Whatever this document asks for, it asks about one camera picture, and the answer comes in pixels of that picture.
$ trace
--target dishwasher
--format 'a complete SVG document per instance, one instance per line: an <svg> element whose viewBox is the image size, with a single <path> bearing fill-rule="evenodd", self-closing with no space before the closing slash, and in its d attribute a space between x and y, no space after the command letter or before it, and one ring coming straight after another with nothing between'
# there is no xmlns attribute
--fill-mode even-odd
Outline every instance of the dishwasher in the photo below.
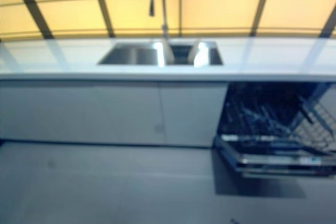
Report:
<svg viewBox="0 0 336 224"><path fill-rule="evenodd" d="M320 101L330 88L334 84L230 83L215 148L244 177L333 177L336 119Z"/></svg>

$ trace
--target white countertop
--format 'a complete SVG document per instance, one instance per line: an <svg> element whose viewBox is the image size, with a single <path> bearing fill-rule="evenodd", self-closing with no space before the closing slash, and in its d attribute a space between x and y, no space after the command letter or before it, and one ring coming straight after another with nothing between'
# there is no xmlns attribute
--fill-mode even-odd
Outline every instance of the white countertop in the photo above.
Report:
<svg viewBox="0 0 336 224"><path fill-rule="evenodd" d="M102 66L118 42L152 39L55 39L1 42L2 80L304 80L336 81L336 40L205 38L217 42L224 66ZM195 41L195 38L175 38Z"/></svg>

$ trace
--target cabinet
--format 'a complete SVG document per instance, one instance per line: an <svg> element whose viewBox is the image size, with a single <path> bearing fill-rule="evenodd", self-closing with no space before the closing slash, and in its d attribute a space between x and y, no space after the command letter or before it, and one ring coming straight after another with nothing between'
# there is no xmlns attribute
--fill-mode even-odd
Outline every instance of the cabinet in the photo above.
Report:
<svg viewBox="0 0 336 224"><path fill-rule="evenodd" d="M0 86L1 138L161 144L157 83L11 81Z"/></svg>
<svg viewBox="0 0 336 224"><path fill-rule="evenodd" d="M227 87L226 83L161 83L167 144L210 147Z"/></svg>

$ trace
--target double sink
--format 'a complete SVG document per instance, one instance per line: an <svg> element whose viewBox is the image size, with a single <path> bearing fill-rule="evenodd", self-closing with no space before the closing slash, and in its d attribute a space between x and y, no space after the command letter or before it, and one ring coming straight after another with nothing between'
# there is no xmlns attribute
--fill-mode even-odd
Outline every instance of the double sink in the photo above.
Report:
<svg viewBox="0 0 336 224"><path fill-rule="evenodd" d="M118 43L99 62L100 65L189 65L203 67L223 65L216 43L168 44L165 41Z"/></svg>

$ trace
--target faucet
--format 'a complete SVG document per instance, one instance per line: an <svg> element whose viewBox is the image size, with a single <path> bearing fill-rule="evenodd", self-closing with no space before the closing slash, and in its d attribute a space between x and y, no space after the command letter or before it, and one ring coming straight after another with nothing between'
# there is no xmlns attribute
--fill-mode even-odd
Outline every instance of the faucet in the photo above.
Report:
<svg viewBox="0 0 336 224"><path fill-rule="evenodd" d="M162 13L163 13L163 25L162 25L162 31L163 31L163 37L165 39L168 39L168 25L167 25L167 17L166 17L166 1L162 0ZM150 1L150 7L149 7L149 16L154 16L154 0Z"/></svg>

